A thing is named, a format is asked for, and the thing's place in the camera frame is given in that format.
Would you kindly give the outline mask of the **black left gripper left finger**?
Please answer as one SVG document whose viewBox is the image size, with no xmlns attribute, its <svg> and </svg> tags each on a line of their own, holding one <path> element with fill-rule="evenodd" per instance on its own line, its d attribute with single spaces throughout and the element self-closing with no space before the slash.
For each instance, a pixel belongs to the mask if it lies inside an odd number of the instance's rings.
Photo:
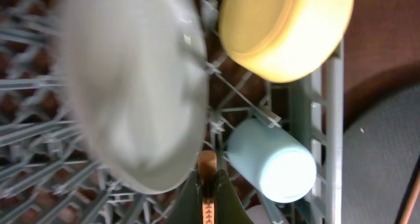
<svg viewBox="0 0 420 224">
<path fill-rule="evenodd" d="M 201 181 L 197 171 L 187 178 L 165 223 L 201 223 Z"/>
</svg>

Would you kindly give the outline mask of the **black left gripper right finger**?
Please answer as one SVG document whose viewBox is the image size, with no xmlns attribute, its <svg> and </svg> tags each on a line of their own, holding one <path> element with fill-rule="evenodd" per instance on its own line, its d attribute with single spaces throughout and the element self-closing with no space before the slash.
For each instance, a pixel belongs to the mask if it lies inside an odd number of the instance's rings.
<svg viewBox="0 0 420 224">
<path fill-rule="evenodd" d="M 253 224 L 246 214 L 225 170 L 220 169 L 215 179 L 215 223 Z"/>
</svg>

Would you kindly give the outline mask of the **blue plastic cup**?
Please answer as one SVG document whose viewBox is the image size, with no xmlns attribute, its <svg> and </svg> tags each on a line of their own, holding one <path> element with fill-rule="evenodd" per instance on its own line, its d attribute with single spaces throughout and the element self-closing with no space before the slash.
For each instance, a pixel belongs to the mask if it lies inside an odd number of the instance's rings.
<svg viewBox="0 0 420 224">
<path fill-rule="evenodd" d="M 316 181 L 312 153 L 282 128 L 269 128 L 255 118 L 233 130 L 227 140 L 227 157 L 248 183 L 274 202 L 294 202 Z"/>
</svg>

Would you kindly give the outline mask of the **grey round plate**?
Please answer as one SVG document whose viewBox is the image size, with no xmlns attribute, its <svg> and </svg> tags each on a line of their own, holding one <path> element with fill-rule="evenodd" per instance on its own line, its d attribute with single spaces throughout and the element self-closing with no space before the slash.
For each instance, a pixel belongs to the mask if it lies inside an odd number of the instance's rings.
<svg viewBox="0 0 420 224">
<path fill-rule="evenodd" d="M 89 153 L 160 194 L 205 137 L 207 51 L 194 0 L 60 0 L 59 62 Z"/>
</svg>

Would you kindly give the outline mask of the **yellow bowl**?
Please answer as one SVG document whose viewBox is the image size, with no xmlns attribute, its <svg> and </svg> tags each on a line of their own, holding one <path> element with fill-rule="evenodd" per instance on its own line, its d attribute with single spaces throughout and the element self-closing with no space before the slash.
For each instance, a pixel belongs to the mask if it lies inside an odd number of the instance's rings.
<svg viewBox="0 0 420 224">
<path fill-rule="evenodd" d="M 340 44 L 354 0 L 222 0 L 219 37 L 236 63 L 274 83 L 301 79 Z"/>
</svg>

